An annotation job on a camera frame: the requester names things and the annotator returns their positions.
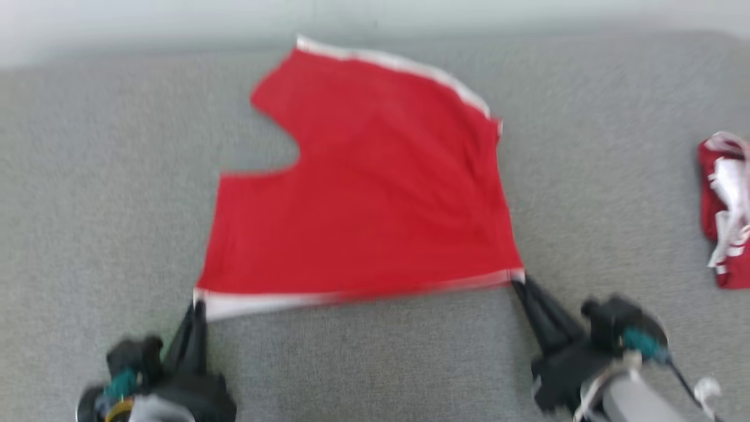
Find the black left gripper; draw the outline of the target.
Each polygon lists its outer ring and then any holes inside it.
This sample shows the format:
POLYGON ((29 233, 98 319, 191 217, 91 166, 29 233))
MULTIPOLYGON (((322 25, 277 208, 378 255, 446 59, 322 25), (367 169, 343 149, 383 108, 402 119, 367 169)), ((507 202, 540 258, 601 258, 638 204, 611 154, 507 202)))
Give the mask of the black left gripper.
POLYGON ((190 342, 195 305, 190 304, 167 348, 172 377, 134 399, 128 422, 236 422, 237 405, 222 375, 208 375, 208 324, 203 300, 196 301, 196 373, 190 342))

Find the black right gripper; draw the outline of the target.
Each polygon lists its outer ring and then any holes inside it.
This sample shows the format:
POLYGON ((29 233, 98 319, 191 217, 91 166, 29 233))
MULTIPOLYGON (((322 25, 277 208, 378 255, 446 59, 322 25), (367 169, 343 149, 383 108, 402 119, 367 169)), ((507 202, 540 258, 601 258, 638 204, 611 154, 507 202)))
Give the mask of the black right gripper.
POLYGON ((533 400, 544 413, 560 408, 573 414, 581 405, 581 388, 622 357, 622 342, 592 341, 566 309, 532 278, 514 280, 541 355, 531 363, 533 400))

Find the red jersey with black lettering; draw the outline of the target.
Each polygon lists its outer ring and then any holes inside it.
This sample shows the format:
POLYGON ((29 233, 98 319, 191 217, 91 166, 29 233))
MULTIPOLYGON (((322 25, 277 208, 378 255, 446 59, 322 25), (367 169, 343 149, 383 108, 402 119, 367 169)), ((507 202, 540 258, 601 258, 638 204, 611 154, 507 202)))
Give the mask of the red jersey with black lettering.
POLYGON ((697 147, 701 225, 720 288, 750 290, 750 141, 718 131, 697 147))

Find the red shorts with white trim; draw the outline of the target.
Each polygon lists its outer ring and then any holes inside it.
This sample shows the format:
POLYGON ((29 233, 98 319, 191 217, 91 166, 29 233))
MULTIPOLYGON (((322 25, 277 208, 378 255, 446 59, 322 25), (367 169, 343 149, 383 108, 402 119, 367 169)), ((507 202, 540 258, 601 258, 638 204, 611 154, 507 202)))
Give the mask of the red shorts with white trim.
POLYGON ((299 36, 250 101, 299 155, 220 177, 193 290, 209 321, 525 282, 503 120, 450 72, 299 36))

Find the grey fabric sofa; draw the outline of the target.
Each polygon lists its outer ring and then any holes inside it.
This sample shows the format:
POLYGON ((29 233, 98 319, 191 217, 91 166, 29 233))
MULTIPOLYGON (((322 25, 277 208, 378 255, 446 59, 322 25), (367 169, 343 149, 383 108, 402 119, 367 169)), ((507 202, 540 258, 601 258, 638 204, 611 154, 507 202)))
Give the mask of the grey fabric sofa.
MULTIPOLYGON (((750 292, 705 263, 696 146, 750 137, 750 41, 713 33, 380 45, 504 119, 499 169, 530 274, 573 313, 618 291, 678 366, 750 422, 750 292)), ((169 338, 203 266, 220 171, 296 149, 249 104, 288 46, 0 70, 0 422, 73 422, 126 334, 169 338)), ((245 422, 551 422, 512 289, 210 326, 245 422)))

